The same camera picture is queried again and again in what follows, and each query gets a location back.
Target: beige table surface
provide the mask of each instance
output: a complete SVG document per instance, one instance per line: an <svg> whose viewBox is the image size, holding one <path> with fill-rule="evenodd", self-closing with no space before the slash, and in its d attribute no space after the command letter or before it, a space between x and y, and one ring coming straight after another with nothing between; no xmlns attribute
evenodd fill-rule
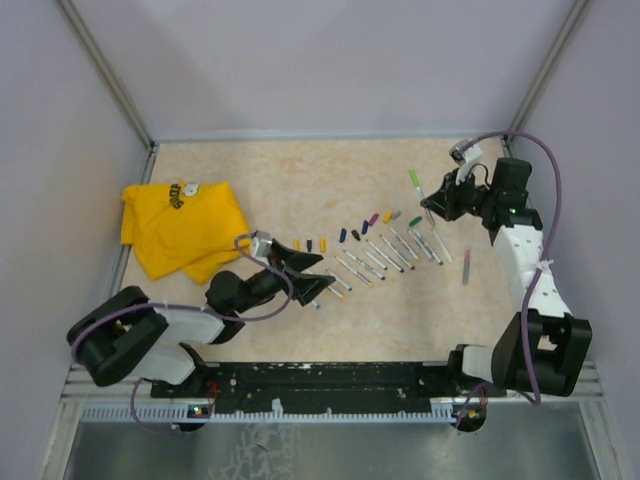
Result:
<svg viewBox="0 0 640 480"><path fill-rule="evenodd" d="M342 227L360 230L374 213L401 210L392 222L405 233L422 213L408 175L415 168L423 190L440 186L454 163L447 152L453 139L265 141L163 144L151 183L229 182L252 229L270 232L285 245L307 238L317 250L327 239L325 260L315 269L334 269L353 292L340 300L323 292L320 310L292 304L278 317L248 324L224 345L201 346L207 361L433 361L446 360L458 343L493 345L510 321L506 272L477 218L454 223L437 219L453 263L438 266L426 259L415 271L392 270L387 280L368 288L333 258L347 248L364 257L367 246L349 235L338 242ZM484 162L492 169L501 156L499 142L482 144ZM426 220L420 230L433 240ZM382 218L367 238L382 246L379 234L392 235ZM462 286L465 246L472 248L471 277ZM257 271L246 260L227 265L243 278ZM123 286L139 285L155 299L202 305L207 285L197 285L176 272L149 281L131 255ZM266 313L284 298L248 313Z"/></svg>

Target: metal frame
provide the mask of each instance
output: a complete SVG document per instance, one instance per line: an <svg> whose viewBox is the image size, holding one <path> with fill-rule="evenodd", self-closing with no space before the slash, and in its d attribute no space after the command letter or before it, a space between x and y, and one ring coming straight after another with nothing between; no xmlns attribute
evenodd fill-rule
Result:
<svg viewBox="0 0 640 480"><path fill-rule="evenodd" d="M105 87L112 95L127 122L136 131L140 140L148 148L148 157L141 174L141 183L148 183L157 156L157 145L147 131L145 123L126 93L113 68L104 57L97 42L91 35L86 23L72 0L55 0L56 4L68 21L79 43L87 53L89 60L102 79ZM558 61L568 46L571 38L586 15L589 0L576 0L560 33L554 41L545 61L531 84L529 92L518 109L511 124L512 129L521 128L531 114L537 99L553 74ZM511 142L503 143L505 154L511 153ZM116 293L122 283L126 264L130 253L129 247L122 247L112 271L109 284L109 296ZM63 478L71 447L75 439L78 424L81 421L99 421L101 415L106 415L109 421L126 421L132 419L128 413L129 397L135 379L127 378L117 385L108 388L96 387L83 367L72 365L67 377L64 391L58 407L56 420L51 431L49 446L38 475L39 479L60 480ZM150 385L143 385L139 389L137 411L145 421L167 422L172 418L184 418L185 408L191 404L202 404L202 399L174 399L171 401L153 399L150 397ZM272 415L213 415L211 422L256 422L256 421L392 421L392 422L421 422L445 421L450 422L450 412L454 405L463 403L465 398L434 398L434 418L408 417L401 415L390 416L287 416L274 411ZM624 446L619 437L615 422L606 404L600 380L593 362L586 362L574 395L569 398L543 397L545 403L577 402L580 405L582 418L588 435L594 459L601 477L604 479L632 480L633 473L624 453ZM504 398L492 399L492 403L526 402L516 392L509 392Z"/></svg>

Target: white wall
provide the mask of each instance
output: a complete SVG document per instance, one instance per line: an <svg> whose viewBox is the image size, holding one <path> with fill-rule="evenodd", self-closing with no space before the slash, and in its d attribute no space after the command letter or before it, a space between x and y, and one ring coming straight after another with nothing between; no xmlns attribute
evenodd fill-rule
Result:
<svg viewBox="0 0 640 480"><path fill-rule="evenodd" d="M34 478L144 148L52 1L0 14L0 478Z"/></svg>
<svg viewBox="0 0 640 480"><path fill-rule="evenodd" d="M640 476L640 3L593 2L524 130L556 153L565 193L554 273L576 316L591 320L607 399ZM552 173L538 150L532 199L547 225Z"/></svg>
<svg viewBox="0 0 640 480"><path fill-rule="evenodd" d="M75 3L151 136L184 140L502 128L573 0Z"/></svg>

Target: yellow shirt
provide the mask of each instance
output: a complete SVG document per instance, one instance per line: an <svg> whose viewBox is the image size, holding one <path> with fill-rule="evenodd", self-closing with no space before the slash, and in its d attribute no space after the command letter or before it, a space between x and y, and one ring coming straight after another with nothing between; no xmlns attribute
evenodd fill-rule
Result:
<svg viewBox="0 0 640 480"><path fill-rule="evenodd" d="M151 280L183 269L203 284L240 256L233 241L249 226L228 183L134 185L122 199L121 242Z"/></svg>

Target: table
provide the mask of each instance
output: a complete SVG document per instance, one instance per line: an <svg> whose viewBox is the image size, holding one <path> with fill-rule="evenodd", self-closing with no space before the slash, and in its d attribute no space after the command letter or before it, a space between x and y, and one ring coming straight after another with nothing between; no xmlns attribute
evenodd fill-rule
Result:
<svg viewBox="0 0 640 480"><path fill-rule="evenodd" d="M295 239L327 239L321 266L340 273L353 292L340 300L318 297L319 310L292 304L278 317L248 324L232 341L198 347L206 361L335 362L442 361L459 343L494 345L513 316L506 271L491 248L478 218L453 223L436 219L453 263L438 266L425 258L414 271L388 270L387 279L368 288L333 258L347 248L365 257L365 242L351 235L338 242L341 228L360 230L364 219L389 210L402 215L393 223L405 234L408 222L423 213L408 169L415 168L425 193L436 190L455 167L448 155L456 139L301 140L162 144L151 183L229 182L252 229L270 232L285 245ZM481 144L490 170L502 155L499 142ZM420 231L433 240L423 220ZM382 218L366 238L382 246L392 239ZM463 254L471 247L471 275L462 285ZM243 278L257 268L246 260L226 268ZM182 272L149 281L130 255L123 286L138 285L162 301L202 305L207 285ZM279 294L251 314L275 309Z"/></svg>

